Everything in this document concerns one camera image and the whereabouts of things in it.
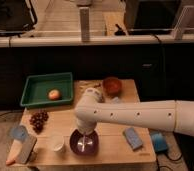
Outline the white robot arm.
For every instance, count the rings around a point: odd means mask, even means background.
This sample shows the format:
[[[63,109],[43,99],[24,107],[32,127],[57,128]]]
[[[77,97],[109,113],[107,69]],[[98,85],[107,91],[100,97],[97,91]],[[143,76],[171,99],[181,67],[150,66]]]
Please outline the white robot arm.
[[[132,125],[194,137],[194,101],[101,103],[102,93],[87,88],[75,107],[77,127],[92,133],[99,122]]]

